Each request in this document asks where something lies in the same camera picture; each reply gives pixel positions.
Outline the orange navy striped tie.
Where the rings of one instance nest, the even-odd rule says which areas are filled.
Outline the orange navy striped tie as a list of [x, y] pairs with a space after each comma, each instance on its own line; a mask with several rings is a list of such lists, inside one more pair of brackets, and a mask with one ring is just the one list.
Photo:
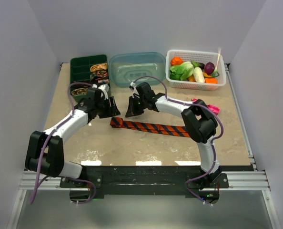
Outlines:
[[110, 126], [112, 128], [131, 129], [131, 130], [161, 134], [161, 135], [190, 137], [184, 126], [133, 122], [133, 121], [123, 120], [122, 118], [118, 118], [118, 117], [111, 118]]

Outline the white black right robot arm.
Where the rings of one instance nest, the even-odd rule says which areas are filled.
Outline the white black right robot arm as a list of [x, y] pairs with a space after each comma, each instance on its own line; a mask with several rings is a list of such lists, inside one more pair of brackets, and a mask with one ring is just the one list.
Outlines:
[[132, 96], [129, 97], [126, 117], [142, 115], [145, 109], [168, 113], [181, 117], [189, 137], [197, 143], [201, 157], [202, 175], [192, 178], [193, 182], [200, 179], [206, 187], [213, 187], [221, 174], [217, 160], [214, 140], [221, 137], [216, 135], [218, 125], [223, 132], [221, 121], [216, 117], [203, 100], [194, 103], [177, 100], [167, 94], [156, 94], [147, 82], [141, 84], [131, 83], [129, 86]]

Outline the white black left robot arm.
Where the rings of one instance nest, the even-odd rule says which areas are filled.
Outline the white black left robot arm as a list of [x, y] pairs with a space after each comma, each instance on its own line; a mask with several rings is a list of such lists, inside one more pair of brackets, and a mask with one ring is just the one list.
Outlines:
[[96, 117], [120, 115], [109, 89], [108, 84], [90, 84], [86, 95], [77, 104], [71, 103], [67, 116], [43, 132], [34, 131], [29, 139], [25, 168], [49, 177], [70, 177], [75, 186], [85, 186], [87, 174], [82, 172], [82, 165], [65, 160], [63, 145]]

